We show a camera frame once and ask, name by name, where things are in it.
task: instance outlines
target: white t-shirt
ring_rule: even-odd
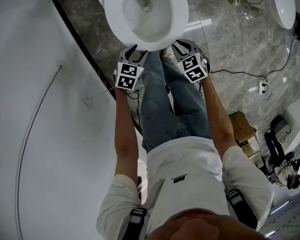
[[[271,185],[238,146],[229,148],[221,162],[211,139],[178,138],[149,152],[147,168],[148,198],[144,207],[150,216],[146,236],[184,210],[200,208],[230,215],[222,169],[254,211],[257,229],[270,211]],[[96,224],[99,233],[105,240],[118,239],[130,212],[139,207],[142,206],[134,182],[125,175],[116,175],[99,211]]]

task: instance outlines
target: white marker cube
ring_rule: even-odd
[[[133,91],[143,71],[143,67],[118,62],[115,87]]]
[[[201,54],[196,54],[180,61],[178,67],[181,72],[193,84],[208,76],[207,60],[202,58]]]

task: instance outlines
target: shirt logo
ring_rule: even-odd
[[[171,180],[173,180],[173,183],[177,183],[177,182],[182,182],[185,177],[187,176],[188,174],[185,174],[185,175],[181,175],[179,177],[176,177],[176,178],[172,178]]]

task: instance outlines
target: cardboard box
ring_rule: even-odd
[[[233,133],[236,142],[247,157],[260,151],[260,145],[256,135],[257,130],[253,128],[242,112],[229,115],[233,126]]]

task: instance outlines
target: gray tile floor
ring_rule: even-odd
[[[117,56],[125,47],[112,33],[105,12],[98,0],[60,0],[82,41],[96,63],[113,85],[112,74]],[[211,60],[211,70],[244,71],[264,75],[283,67],[289,55],[293,30],[277,25],[267,11],[241,3],[234,6],[227,0],[188,0],[189,24],[201,22],[199,28],[185,32],[183,37],[195,41]],[[267,152],[263,133],[271,120],[300,97],[300,41],[295,41],[286,68],[269,76],[273,88],[269,102],[260,102],[255,92],[258,78],[245,74],[220,72],[211,74],[215,88],[228,113],[245,113],[250,124],[261,133],[263,153]],[[143,87],[139,86],[140,97]],[[137,102],[130,100],[137,120]]]

